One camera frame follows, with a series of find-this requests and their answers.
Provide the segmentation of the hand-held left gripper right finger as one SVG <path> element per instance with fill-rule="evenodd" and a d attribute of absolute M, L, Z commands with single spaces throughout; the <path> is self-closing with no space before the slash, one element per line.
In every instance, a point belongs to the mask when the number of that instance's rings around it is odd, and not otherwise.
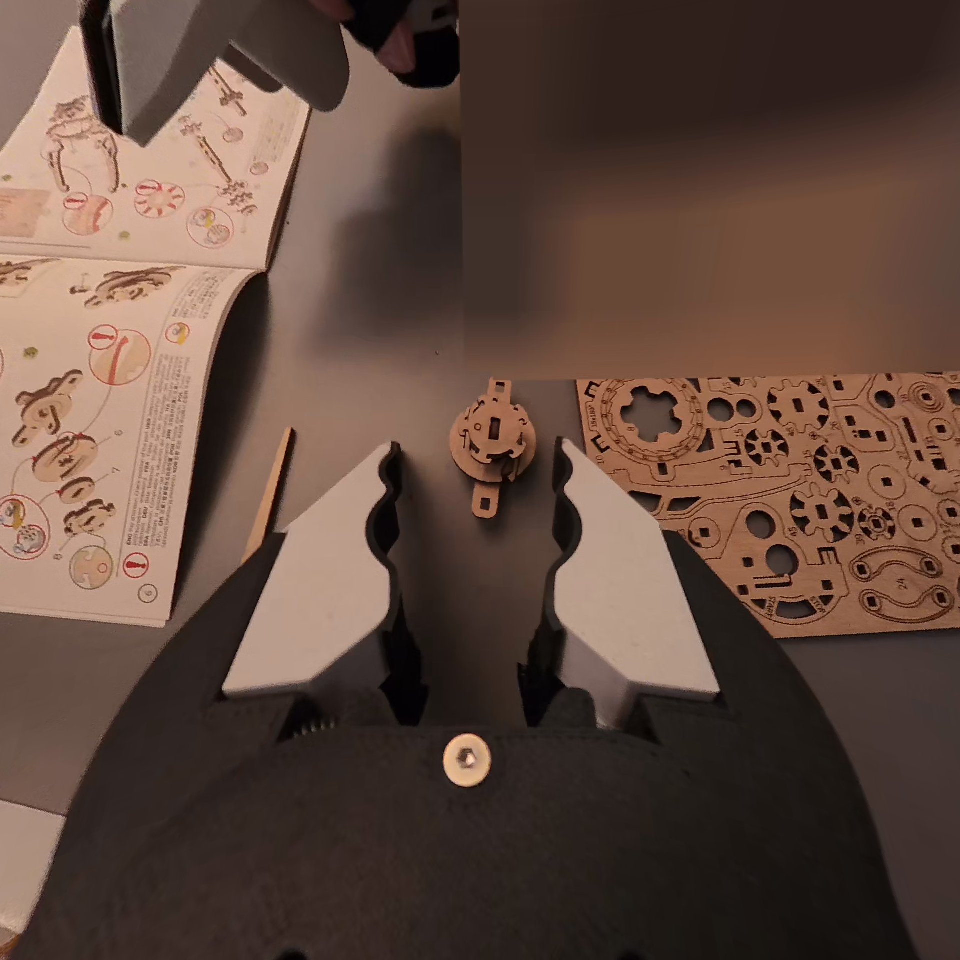
<path fill-rule="evenodd" d="M 598 727 L 626 730 L 642 695 L 714 702 L 720 687 L 654 518 L 568 438 L 554 446 L 542 616 L 519 666 L 524 717 L 586 691 Z"/>

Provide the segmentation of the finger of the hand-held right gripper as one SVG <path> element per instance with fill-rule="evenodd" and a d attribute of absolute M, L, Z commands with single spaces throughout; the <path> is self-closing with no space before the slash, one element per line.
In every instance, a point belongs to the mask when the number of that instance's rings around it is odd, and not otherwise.
<path fill-rule="evenodd" d="M 342 23 L 351 16 L 346 2 L 262 2 L 226 47 L 224 59 L 259 90 L 284 87 L 330 113 L 350 80 Z"/>
<path fill-rule="evenodd" d="M 146 145 L 226 44 L 222 2 L 85 1 L 78 27 L 92 109 L 117 136 Z"/>

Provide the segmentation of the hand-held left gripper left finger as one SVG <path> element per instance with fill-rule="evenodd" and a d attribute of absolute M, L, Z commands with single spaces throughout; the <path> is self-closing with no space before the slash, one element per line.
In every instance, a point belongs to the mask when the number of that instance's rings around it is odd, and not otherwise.
<path fill-rule="evenodd" d="M 380 691 L 400 724 L 427 700 L 390 551 L 400 535 L 402 449 L 382 443 L 284 531 L 222 685 L 231 699 L 304 693 L 325 717 Z"/>

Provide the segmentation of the thin wooden stick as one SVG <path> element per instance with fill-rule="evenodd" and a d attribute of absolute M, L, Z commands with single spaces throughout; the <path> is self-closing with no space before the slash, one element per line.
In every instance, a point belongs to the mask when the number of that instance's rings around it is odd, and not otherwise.
<path fill-rule="evenodd" d="M 280 496 L 282 478 L 294 443 L 294 438 L 295 430 L 293 427 L 288 426 L 281 435 L 278 448 L 271 463 L 267 483 L 246 541 L 245 551 L 241 559 L 242 565 L 258 551 L 271 532 L 273 518 Z"/>

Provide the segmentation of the laser-cut wooden parts sheet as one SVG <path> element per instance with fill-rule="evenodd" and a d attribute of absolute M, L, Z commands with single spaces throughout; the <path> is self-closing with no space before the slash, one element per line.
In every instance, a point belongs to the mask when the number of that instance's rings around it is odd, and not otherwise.
<path fill-rule="evenodd" d="M 587 456 L 772 636 L 958 627 L 958 372 L 576 387 Z"/>

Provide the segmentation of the round wooden model assembly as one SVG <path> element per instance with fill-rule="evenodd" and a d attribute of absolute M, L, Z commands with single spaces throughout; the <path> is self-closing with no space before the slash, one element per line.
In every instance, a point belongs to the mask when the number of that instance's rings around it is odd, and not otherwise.
<path fill-rule="evenodd" d="M 449 448 L 456 466 L 474 482 L 474 517 L 491 520 L 502 486 L 517 481 L 537 449 L 536 428 L 526 409 L 513 401 L 510 380 L 488 381 L 486 392 L 453 423 Z"/>

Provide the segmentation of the person's right hand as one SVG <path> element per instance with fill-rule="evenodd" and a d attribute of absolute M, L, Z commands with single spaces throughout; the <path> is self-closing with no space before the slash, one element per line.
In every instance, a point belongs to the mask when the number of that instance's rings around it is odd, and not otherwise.
<path fill-rule="evenodd" d="M 376 52 L 378 63 L 397 77 L 406 76 L 416 68 L 414 34 L 406 19 L 393 27 L 390 35 Z"/>

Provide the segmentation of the illustrated instruction booklet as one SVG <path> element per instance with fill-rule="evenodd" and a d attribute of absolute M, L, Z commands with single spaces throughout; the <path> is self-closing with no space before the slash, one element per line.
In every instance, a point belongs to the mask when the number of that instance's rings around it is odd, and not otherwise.
<path fill-rule="evenodd" d="M 71 28 L 1 155 L 1 610 L 170 618 L 210 366 L 310 116 L 222 61 L 143 148 Z"/>

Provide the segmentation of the white cardboard box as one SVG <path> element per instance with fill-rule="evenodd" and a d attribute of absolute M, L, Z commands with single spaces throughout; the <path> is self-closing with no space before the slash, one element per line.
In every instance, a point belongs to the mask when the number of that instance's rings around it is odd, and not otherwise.
<path fill-rule="evenodd" d="M 65 824 L 61 814 L 1 800 L 1 926 L 22 933 L 34 912 Z"/>

